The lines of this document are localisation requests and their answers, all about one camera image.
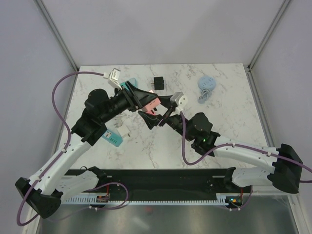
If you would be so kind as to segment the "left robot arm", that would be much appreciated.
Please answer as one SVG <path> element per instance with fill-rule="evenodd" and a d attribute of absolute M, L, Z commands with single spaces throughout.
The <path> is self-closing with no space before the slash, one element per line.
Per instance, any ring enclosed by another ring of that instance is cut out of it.
<path fill-rule="evenodd" d="M 85 101 L 81 117 L 71 129 L 68 140 L 45 165 L 29 179 L 19 178 L 15 183 L 23 200 L 41 218 L 49 218 L 65 200 L 87 190 L 105 190 L 107 180 L 97 167 L 85 170 L 69 180 L 63 180 L 71 166 L 107 132 L 106 122 L 125 110 L 135 112 L 152 102 L 155 93 L 140 90 L 131 83 L 114 97 L 103 89 L 95 89 Z"/>

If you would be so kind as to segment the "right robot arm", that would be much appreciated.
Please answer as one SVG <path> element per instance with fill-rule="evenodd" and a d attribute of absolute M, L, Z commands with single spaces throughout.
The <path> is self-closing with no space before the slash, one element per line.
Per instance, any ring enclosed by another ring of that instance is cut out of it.
<path fill-rule="evenodd" d="M 251 168 L 231 167 L 223 179 L 223 186 L 229 192 L 247 186 L 270 186 L 289 194 L 297 194 L 302 174 L 302 160 L 287 144 L 280 147 L 260 147 L 230 139 L 212 131 L 212 124 L 203 112 L 187 120 L 182 108 L 187 99 L 182 92 L 171 96 L 148 94 L 139 103 L 143 108 L 159 99 L 167 108 L 164 115 L 152 115 L 142 110 L 139 114 L 149 129 L 168 124 L 182 135 L 182 142 L 191 142 L 191 147 L 201 155 L 194 162 L 185 161 L 189 166 L 195 165 L 207 156 L 223 157 L 251 164 Z"/>

